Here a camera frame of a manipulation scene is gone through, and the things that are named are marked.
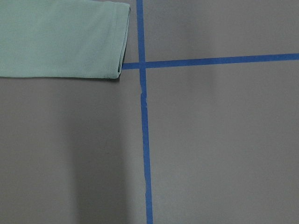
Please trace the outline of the green long-sleeve shirt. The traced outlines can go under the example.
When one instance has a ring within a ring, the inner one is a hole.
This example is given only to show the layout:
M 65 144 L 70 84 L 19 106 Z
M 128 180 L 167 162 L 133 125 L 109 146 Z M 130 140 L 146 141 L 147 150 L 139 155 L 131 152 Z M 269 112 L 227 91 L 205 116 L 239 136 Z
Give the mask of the green long-sleeve shirt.
M 130 5 L 95 0 L 3 0 L 0 75 L 117 79 Z

